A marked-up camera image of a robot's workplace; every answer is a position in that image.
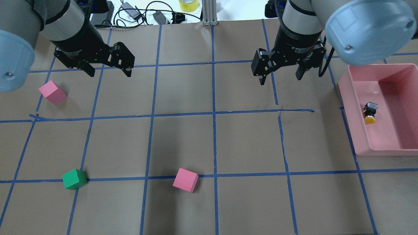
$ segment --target blue tape line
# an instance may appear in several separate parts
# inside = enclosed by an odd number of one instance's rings
[[[267,51],[270,51],[270,45],[268,43],[267,30],[265,28],[264,19],[261,19],[261,23],[263,24],[264,38],[265,38],[265,44],[267,45]],[[273,72],[271,72],[271,82],[273,85],[274,102],[276,102],[276,105],[279,105],[279,102],[277,100],[276,82],[274,80]]]
[[[37,122],[70,122],[70,121],[86,121],[90,120],[90,117],[82,118],[45,118],[37,115],[29,114],[31,118],[35,118]]]
[[[153,137],[153,125],[154,125],[154,114],[155,114],[155,98],[157,94],[157,77],[158,77],[158,62],[160,60],[160,46],[161,46],[161,29],[162,25],[160,25],[160,29],[158,32],[158,46],[157,46],[157,60],[155,62],[155,78],[154,78],[154,93],[153,93],[153,106],[151,111],[151,122],[150,122],[150,134],[148,137],[148,152],[147,152],[147,164],[145,167],[145,182],[144,182],[144,193],[142,198],[142,210],[141,210],[141,222],[140,222],[140,232],[139,234],[143,234],[144,232],[144,219],[145,219],[145,205],[147,199],[147,188],[148,188],[148,174],[150,170],[150,156],[151,156],[151,142]]]
[[[315,112],[313,109],[270,109],[270,110],[238,110],[238,111],[217,111],[216,114],[234,114],[234,113],[256,113],[256,112]],[[173,116],[193,116],[193,115],[213,115],[213,112],[184,112],[184,113],[168,113],[155,114],[154,117],[173,117]],[[80,118],[45,118],[38,115],[29,114],[31,118],[35,118],[37,122],[72,122],[91,120],[91,117]],[[99,119],[116,119],[116,118],[150,118],[152,115],[127,115],[127,116],[99,116],[93,117],[93,120]],[[0,123],[29,123],[32,120],[4,120]]]
[[[218,177],[257,177],[257,176],[285,176],[286,172],[264,172],[264,173],[232,173],[218,174]]]
[[[252,60],[214,61],[214,64],[250,63]]]
[[[135,65],[134,68],[148,68],[148,67],[155,67],[155,64],[147,64],[147,65]]]
[[[211,64],[211,62],[195,62],[195,63],[179,63],[179,64],[159,64],[159,67],[167,66],[184,66],[184,65],[202,65],[202,64]]]
[[[36,123],[36,121],[34,120],[32,122],[31,130],[29,131],[29,134],[28,134],[28,137],[26,139],[25,145],[23,146],[23,150],[22,150],[22,154],[20,155],[18,167],[16,168],[15,176],[13,177],[12,185],[10,186],[9,194],[7,195],[6,203],[4,204],[3,212],[2,212],[1,217],[0,217],[0,227],[1,227],[1,224],[3,223],[3,218],[4,218],[4,215],[6,213],[7,206],[9,205],[10,196],[12,195],[12,191],[13,191],[13,188],[15,186],[16,179],[18,178],[20,166],[22,165],[23,157],[25,156],[26,148],[27,148],[28,142],[29,142],[29,140],[31,138],[31,135],[32,135],[32,132],[33,132],[33,128],[35,127],[35,123]]]
[[[78,69],[56,69],[56,70],[51,70],[52,73],[55,72],[70,72],[70,71],[78,71]]]
[[[49,72],[49,70],[29,71],[30,74],[47,73],[47,72]]]
[[[151,115],[139,115],[139,116],[136,116],[136,115],[127,115],[127,116],[108,116],[108,117],[101,116],[101,117],[94,117],[93,119],[94,119],[94,120],[100,120],[100,119],[117,119],[117,118],[150,118],[150,117],[151,117]]]
[[[212,41],[212,112],[213,112],[213,173],[214,173],[214,203],[215,203],[215,234],[219,235],[219,210],[218,210],[218,163],[216,148],[216,93],[215,93],[215,33],[214,26],[211,26]]]
[[[287,181],[288,181],[289,200],[290,200],[290,208],[292,211],[293,229],[295,231],[295,234],[298,235],[299,233],[298,233],[298,225],[296,223],[296,212],[295,212],[295,205],[293,202],[292,184],[290,180],[289,165],[286,160],[286,151],[285,151],[285,145],[283,141],[283,126],[282,126],[282,120],[280,116],[278,117],[278,121],[279,121],[280,138],[282,142],[283,159],[285,162],[286,176],[287,176]]]
[[[16,183],[51,183],[51,182],[62,182],[62,179],[18,179]]]
[[[412,52],[412,53],[395,53],[393,56],[414,56],[418,55],[418,52]]]
[[[80,170],[82,171],[84,168],[84,161],[86,160],[86,153],[87,153],[87,148],[89,146],[89,140],[90,140],[90,133],[92,131],[92,127],[93,127],[93,121],[94,121],[94,113],[96,112],[96,104],[97,104],[97,98],[99,96],[99,91],[100,91],[100,85],[102,83],[102,77],[103,77],[103,70],[100,71],[100,77],[99,77],[99,82],[97,83],[97,89],[96,89],[96,96],[94,98],[94,103],[93,103],[93,109],[92,109],[92,116],[90,117],[90,125],[89,125],[89,131],[87,132],[87,137],[86,137],[86,143],[84,145],[84,150],[83,150],[83,157],[81,158],[81,163],[80,163]]]
[[[359,176],[360,185],[361,185],[362,191],[363,191],[364,201],[366,203],[367,212],[369,213],[369,218],[370,218],[370,222],[372,224],[373,232],[374,232],[374,234],[377,234],[377,228],[376,228],[375,220],[373,218],[372,209],[370,208],[369,199],[368,199],[367,193],[366,193],[366,187],[364,186],[362,173],[360,171],[359,163],[357,162],[357,155],[354,151],[353,140],[351,138],[351,133],[350,133],[350,130],[348,128],[347,119],[345,117],[345,113],[344,113],[343,109],[341,109],[341,115],[342,115],[342,118],[343,118],[343,121],[344,121],[345,130],[347,132],[347,136],[348,136],[348,139],[349,139],[349,142],[350,142],[351,152],[353,154],[354,163],[356,164],[357,174]]]
[[[77,196],[78,196],[78,189],[76,189],[76,191],[74,193],[74,199],[73,199],[73,205],[71,207],[70,219],[68,220],[67,235],[70,235],[71,225],[73,223],[73,217],[74,217],[74,210],[76,209]]]
[[[291,176],[300,175],[328,175],[328,174],[355,174],[357,170],[345,170],[345,171],[297,171],[289,172]]]
[[[361,173],[407,172],[407,171],[418,171],[418,168],[397,168],[397,169],[370,169],[370,170],[360,170]]]
[[[128,181],[128,180],[144,180],[145,177],[110,177],[110,178],[89,178],[90,181]]]
[[[56,58],[55,56],[52,58],[51,66],[49,67],[48,75],[46,76],[46,80],[45,80],[44,84],[46,84],[49,81],[49,77],[51,75],[52,67],[54,66],[55,58]],[[39,108],[41,107],[42,97],[43,97],[43,95],[41,94],[41,96],[39,97],[38,106],[36,106],[35,112],[38,112]]]
[[[202,64],[233,64],[233,63],[249,63],[252,60],[231,60],[231,61],[211,61],[211,62],[195,62],[195,63],[178,63],[178,64],[159,64],[159,67],[164,66],[182,66],[182,65],[202,65]],[[134,68],[148,68],[148,67],[156,67],[156,64],[145,64],[145,65],[135,65]],[[104,67],[103,69],[117,69],[116,67]],[[52,73],[54,72],[69,72],[69,71],[78,71],[78,69],[56,69],[51,70]],[[30,71],[29,73],[47,73],[49,70],[39,70],[39,71]]]
[[[109,30],[109,36],[107,38],[107,44],[110,43],[110,38],[112,36],[112,29]],[[90,125],[89,125],[89,131],[87,132],[87,137],[86,137],[86,143],[84,145],[84,150],[83,150],[83,156],[81,159],[81,163],[80,163],[80,170],[82,171],[84,168],[84,161],[86,159],[86,153],[87,153],[87,147],[89,145],[89,139],[90,139],[90,133],[92,131],[92,126],[93,126],[93,121],[94,121],[94,112],[96,111],[96,104],[97,104],[97,98],[99,96],[99,91],[100,91],[100,85],[102,82],[102,77],[103,77],[103,69],[104,69],[105,65],[102,64],[101,70],[100,70],[100,77],[99,77],[99,81],[97,83],[97,89],[96,89],[96,95],[94,97],[94,103],[93,103],[93,109],[92,109],[92,115],[90,117]],[[70,214],[70,219],[68,221],[68,228],[67,228],[67,235],[70,235],[70,231],[71,231],[71,225],[72,225],[72,221],[73,221],[73,216],[74,216],[74,210],[76,208],[76,203],[77,203],[77,197],[78,197],[78,189],[76,190],[75,194],[74,194],[74,200],[73,200],[73,206],[71,208],[71,214]]]
[[[194,115],[212,115],[212,112],[185,112],[171,114],[155,114],[154,117],[173,117],[173,116],[194,116]]]
[[[31,123],[32,120],[0,120],[0,123]]]
[[[368,169],[360,170],[361,173],[387,173],[387,172],[414,172],[418,168],[393,168],[393,169]],[[230,173],[216,174],[216,177],[258,177],[258,176],[298,176],[298,175],[332,175],[332,174],[357,174],[357,170],[344,171],[295,171],[295,172],[260,172],[260,173]],[[176,176],[149,176],[148,180],[174,179]],[[215,174],[200,174],[199,178],[214,178]],[[110,177],[110,178],[89,178],[87,181],[129,181],[129,180],[145,180],[145,176],[133,177]],[[42,183],[42,182],[62,182],[62,179],[18,179],[15,183]],[[10,184],[13,180],[0,180],[0,184]]]
[[[270,110],[241,110],[241,111],[219,111],[216,114],[231,114],[231,113],[255,113],[255,112],[279,112],[279,111],[294,111],[294,112],[315,112],[313,109],[270,109]]]

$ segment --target power adapter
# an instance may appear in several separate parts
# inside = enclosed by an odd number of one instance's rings
[[[134,20],[138,20],[142,14],[140,14],[137,10],[127,10],[129,8],[133,8],[129,3],[123,3],[120,7],[125,9],[125,12],[128,13]]]

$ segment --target small object in bin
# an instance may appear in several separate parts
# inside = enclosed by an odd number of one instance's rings
[[[366,124],[373,124],[376,122],[375,114],[377,110],[377,104],[368,102],[363,108],[364,122]]]

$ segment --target yellow tape roll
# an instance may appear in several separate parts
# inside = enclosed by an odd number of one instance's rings
[[[196,11],[199,7],[199,2],[197,0],[178,0],[180,3],[180,8],[184,12]]]

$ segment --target pink tray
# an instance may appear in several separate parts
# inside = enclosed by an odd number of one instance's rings
[[[418,156],[418,68],[414,64],[348,66],[338,83],[359,156]],[[367,102],[378,104],[365,124]]]

